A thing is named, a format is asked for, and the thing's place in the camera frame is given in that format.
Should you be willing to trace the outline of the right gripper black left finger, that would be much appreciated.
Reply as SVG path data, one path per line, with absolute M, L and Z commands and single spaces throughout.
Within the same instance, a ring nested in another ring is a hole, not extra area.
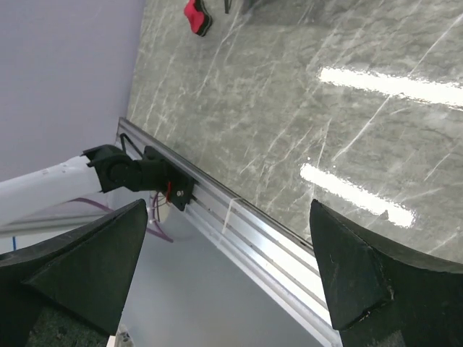
M 1 255 L 2 346 L 106 346 L 148 222 L 145 201 Z

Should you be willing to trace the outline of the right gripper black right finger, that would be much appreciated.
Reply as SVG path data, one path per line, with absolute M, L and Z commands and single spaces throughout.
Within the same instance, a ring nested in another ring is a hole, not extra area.
M 387 239 L 317 200 L 310 231 L 344 346 L 462 345 L 462 264 Z

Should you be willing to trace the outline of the red and black eraser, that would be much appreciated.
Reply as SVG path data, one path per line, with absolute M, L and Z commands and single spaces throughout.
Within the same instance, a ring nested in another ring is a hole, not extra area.
M 213 18 L 205 8 L 203 0 L 189 0 L 184 7 L 184 15 L 191 31 L 200 37 L 204 37 L 213 24 Z

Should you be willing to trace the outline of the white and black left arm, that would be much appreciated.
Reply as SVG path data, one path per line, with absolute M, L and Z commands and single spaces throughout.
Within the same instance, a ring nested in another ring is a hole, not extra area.
M 114 145 L 86 150 L 63 163 L 1 182 L 1 236 L 18 234 L 18 223 L 65 202 L 83 202 L 105 213 L 111 209 L 88 195 L 124 187 L 132 192 L 167 188 L 166 162 L 134 159 Z

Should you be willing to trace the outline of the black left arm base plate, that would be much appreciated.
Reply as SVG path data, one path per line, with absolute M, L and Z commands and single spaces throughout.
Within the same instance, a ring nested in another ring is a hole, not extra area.
M 146 146 L 142 159 L 142 190 L 162 193 L 178 210 L 192 199 L 195 180 L 157 149 Z

